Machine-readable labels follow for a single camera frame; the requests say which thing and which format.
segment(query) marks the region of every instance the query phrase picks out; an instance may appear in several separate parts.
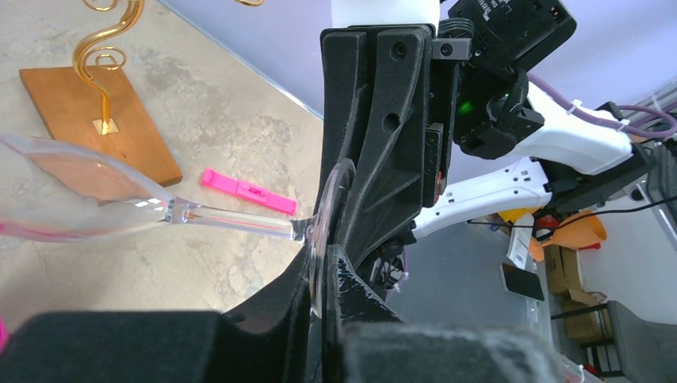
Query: wine glass stem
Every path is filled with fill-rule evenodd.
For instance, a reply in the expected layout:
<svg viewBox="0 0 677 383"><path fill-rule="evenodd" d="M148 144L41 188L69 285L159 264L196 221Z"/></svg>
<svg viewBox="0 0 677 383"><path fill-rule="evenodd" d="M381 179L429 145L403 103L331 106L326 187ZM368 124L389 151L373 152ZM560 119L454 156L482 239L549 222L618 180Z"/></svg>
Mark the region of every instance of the wine glass stem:
<svg viewBox="0 0 677 383"><path fill-rule="evenodd" d="M226 227L290 239L301 244L306 242L306 230L310 221L311 219L270 218L184 201L175 201L170 212L171 223L197 223L199 225Z"/></svg>

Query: cardboard box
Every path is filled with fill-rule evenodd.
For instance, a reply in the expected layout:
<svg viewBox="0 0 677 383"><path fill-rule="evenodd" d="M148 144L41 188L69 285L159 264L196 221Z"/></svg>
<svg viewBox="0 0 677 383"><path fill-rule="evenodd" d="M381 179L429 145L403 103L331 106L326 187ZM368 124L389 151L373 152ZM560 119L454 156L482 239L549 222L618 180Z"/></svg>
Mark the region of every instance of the cardboard box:
<svg viewBox="0 0 677 383"><path fill-rule="evenodd" d="M550 293L568 296L570 290L583 291L578 251L555 245L543 250Z"/></svg>
<svg viewBox="0 0 677 383"><path fill-rule="evenodd" d="M596 296L597 293L570 290L568 294L570 299L565 300L562 304L564 312L600 304L600 298ZM602 339L613 338L609 313L606 309L565 318L564 330L567 338L578 343L597 342Z"/></svg>

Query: clear plastic wine glass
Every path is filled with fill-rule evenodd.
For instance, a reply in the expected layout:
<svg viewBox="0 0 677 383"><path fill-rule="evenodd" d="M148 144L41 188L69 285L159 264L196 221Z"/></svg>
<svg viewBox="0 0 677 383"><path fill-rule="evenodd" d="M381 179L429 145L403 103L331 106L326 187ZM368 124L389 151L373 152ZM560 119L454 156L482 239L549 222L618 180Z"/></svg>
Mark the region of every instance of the clear plastic wine glass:
<svg viewBox="0 0 677 383"><path fill-rule="evenodd" d="M60 141L0 134L0 163L0 235L72 243L194 223L290 239L309 251L318 316L327 239L354 177L352 161L339 161L317 214L277 219L194 203L118 160Z"/></svg>

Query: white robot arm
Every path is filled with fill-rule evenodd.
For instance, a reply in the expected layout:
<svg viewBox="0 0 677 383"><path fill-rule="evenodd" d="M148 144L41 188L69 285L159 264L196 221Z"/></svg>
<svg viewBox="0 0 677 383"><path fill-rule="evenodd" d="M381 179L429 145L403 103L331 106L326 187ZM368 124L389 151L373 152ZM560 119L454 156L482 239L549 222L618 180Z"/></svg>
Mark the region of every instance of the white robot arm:
<svg viewBox="0 0 677 383"><path fill-rule="evenodd" d="M547 205L552 198L545 187L549 180L533 157L566 164L590 176L632 157L627 134L589 124L567 113L534 84L529 84L527 98L533 109L543 115L545 124L509 153L525 158L498 171L449 184L435 205L422 209L414 220L415 238L483 215ZM586 111L613 120L609 112Z"/></svg>

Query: gold wire sculpture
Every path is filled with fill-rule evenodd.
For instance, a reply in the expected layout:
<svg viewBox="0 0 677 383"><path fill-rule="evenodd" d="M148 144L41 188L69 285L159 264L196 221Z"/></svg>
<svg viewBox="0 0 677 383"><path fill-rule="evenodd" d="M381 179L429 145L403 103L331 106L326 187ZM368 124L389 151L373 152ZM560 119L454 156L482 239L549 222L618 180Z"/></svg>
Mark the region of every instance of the gold wire sculpture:
<svg viewBox="0 0 677 383"><path fill-rule="evenodd" d="M120 2L120 0L109 1L110 3L107 6L98 6L95 4L97 0L82 0L82 2L91 10L100 12L113 10ZM94 121L94 124L99 128L102 136L117 131L117 126L115 126L115 121L112 120L110 116L110 95L105 87L89 72L87 61L96 54L94 65L107 70L119 69L127 62L127 55L119 48L114 46L100 46L94 48L95 45L126 32L132 28L141 17L141 13L144 11L145 0L123 1L127 2L127 9L120 18L120 22L114 26L89 34L77 44L73 51L73 68L75 69L75 72L87 85L96 89L99 94L101 94L101 120ZM113 53L119 54L121 60L118 61L115 56L113 56Z"/></svg>

